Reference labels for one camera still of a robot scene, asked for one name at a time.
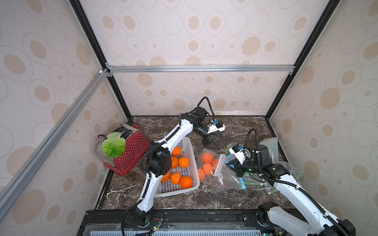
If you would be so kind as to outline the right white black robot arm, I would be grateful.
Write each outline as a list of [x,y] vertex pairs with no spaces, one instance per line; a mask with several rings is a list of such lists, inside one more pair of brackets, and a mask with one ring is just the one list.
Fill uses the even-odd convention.
[[243,177],[256,174],[259,182],[267,183],[281,192],[301,213],[304,220],[283,210],[275,202],[266,202],[258,207],[258,223],[281,227],[293,236],[355,236],[356,228],[347,219],[341,220],[324,208],[297,182],[290,171],[280,163],[274,163],[266,145],[248,147],[248,139],[243,145],[234,144],[226,149],[226,164],[236,174]]

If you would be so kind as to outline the red dotted toaster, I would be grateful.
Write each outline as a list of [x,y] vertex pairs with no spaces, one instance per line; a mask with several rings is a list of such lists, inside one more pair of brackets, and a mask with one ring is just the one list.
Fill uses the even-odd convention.
[[147,151],[150,142],[145,134],[134,125],[120,124],[110,133],[121,132],[126,141],[125,152],[117,158],[108,158],[101,149],[102,142],[109,135],[98,135],[99,144],[96,148],[96,155],[102,161],[103,166],[121,176],[125,176],[141,159]]

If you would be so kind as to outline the green-edged zip-top bag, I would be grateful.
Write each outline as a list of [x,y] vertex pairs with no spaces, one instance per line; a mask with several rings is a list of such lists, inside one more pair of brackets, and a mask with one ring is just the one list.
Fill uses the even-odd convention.
[[280,163],[273,164],[268,162],[266,165],[263,165],[262,162],[247,161],[247,164],[245,172],[258,183],[267,187],[273,187],[282,193],[284,193],[281,190],[283,186],[290,186],[299,191],[302,189],[290,170]]

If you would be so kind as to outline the clear zip-top bag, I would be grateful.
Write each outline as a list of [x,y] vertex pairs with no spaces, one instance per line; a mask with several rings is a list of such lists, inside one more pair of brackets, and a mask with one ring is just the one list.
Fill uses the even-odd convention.
[[226,155],[204,149],[196,162],[200,182],[223,189],[246,189],[244,180],[227,166]]

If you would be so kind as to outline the green zip-top bag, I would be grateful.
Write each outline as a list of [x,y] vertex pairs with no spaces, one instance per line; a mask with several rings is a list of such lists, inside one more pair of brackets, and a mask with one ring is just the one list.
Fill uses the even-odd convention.
[[[227,153],[227,156],[230,155],[228,149],[232,146],[232,145],[241,145],[241,144],[238,144],[238,143],[230,143],[227,145],[226,147],[226,153]],[[267,138],[267,139],[264,139],[263,141],[261,141],[258,145],[259,147],[259,150],[260,150],[260,154],[261,154],[261,161],[263,162],[262,165],[265,165],[267,163],[267,165],[270,165],[270,163],[272,164],[276,164],[278,163],[279,161],[279,151],[278,151],[278,140],[277,138]],[[251,161],[256,161],[257,160],[257,153],[256,153],[256,149],[254,147],[246,147],[250,152],[251,152],[251,155],[252,155],[252,159]]]

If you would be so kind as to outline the green plastic leaf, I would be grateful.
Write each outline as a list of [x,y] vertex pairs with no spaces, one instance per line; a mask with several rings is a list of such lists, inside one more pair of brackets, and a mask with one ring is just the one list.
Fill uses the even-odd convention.
[[108,158],[117,158],[125,152],[126,141],[121,132],[113,132],[106,136],[101,149]]

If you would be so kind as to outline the orange taken out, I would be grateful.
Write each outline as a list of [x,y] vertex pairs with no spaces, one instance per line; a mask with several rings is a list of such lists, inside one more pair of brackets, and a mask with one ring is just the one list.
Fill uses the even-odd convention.
[[180,183],[181,174],[179,172],[173,173],[170,177],[171,183],[178,185]]
[[173,156],[180,156],[182,155],[183,151],[180,147],[175,147],[174,150],[172,151]]
[[188,157],[181,157],[179,158],[179,166],[181,168],[187,168],[190,166],[190,159]]
[[193,186],[193,179],[189,176],[183,176],[180,178],[180,187],[182,189],[188,189]]
[[160,182],[162,182],[162,183],[167,182],[167,181],[170,179],[170,176],[171,176],[171,174],[170,174],[170,172],[168,171],[167,174],[165,174],[165,175],[162,177],[162,179],[161,179]]
[[171,157],[171,169],[175,169],[179,166],[179,159],[175,156]]

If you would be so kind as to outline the diagonal aluminium rail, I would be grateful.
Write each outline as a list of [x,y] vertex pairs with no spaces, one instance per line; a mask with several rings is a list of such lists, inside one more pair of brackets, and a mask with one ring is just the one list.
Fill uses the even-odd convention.
[[109,75],[109,69],[104,68],[88,84],[77,100],[72,104],[58,124],[49,132],[43,142],[32,153],[17,175],[1,193],[1,221],[4,220],[33,177],[49,157],[63,135],[67,132],[94,92]]

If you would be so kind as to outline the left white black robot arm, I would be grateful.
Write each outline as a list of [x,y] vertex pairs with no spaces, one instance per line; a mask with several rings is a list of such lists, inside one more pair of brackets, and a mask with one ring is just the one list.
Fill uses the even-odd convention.
[[220,150],[212,136],[221,137],[224,130],[224,123],[216,120],[211,102],[206,96],[193,110],[181,113],[178,124],[165,137],[152,142],[141,158],[140,169],[146,173],[145,184],[138,201],[126,211],[131,211],[141,226],[147,226],[159,183],[171,169],[174,148],[194,131],[202,137],[202,144],[206,149]]

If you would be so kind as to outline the white perforated plastic basket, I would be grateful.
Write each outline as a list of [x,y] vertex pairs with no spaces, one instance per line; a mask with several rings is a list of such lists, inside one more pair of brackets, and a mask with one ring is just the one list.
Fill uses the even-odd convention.
[[181,157],[187,157],[190,162],[188,167],[182,168],[180,165],[178,165],[177,168],[171,169],[170,174],[180,173],[181,177],[191,177],[193,183],[189,188],[182,188],[180,184],[173,184],[171,180],[160,183],[157,188],[155,198],[188,193],[197,190],[200,186],[198,169],[195,164],[196,159],[190,139],[188,137],[184,137],[177,146],[182,150],[182,154],[177,158],[180,159]]

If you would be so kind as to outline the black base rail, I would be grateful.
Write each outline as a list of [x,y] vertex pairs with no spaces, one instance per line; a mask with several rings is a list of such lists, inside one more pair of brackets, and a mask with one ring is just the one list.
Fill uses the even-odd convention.
[[153,210],[150,223],[143,226],[134,217],[134,213],[125,210],[90,210],[84,214],[78,236],[88,236],[91,231],[119,231],[122,227],[126,232],[133,230],[151,230],[162,222],[160,231],[209,229],[209,230],[260,230],[263,233],[276,235],[279,226],[271,224],[263,227],[258,222],[257,209],[165,209]]

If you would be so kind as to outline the horizontal aluminium rail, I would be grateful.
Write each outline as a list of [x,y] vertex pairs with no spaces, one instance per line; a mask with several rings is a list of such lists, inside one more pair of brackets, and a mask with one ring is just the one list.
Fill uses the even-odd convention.
[[115,66],[108,65],[100,72],[117,73],[213,73],[213,72],[293,72],[294,65],[160,65],[160,66]]

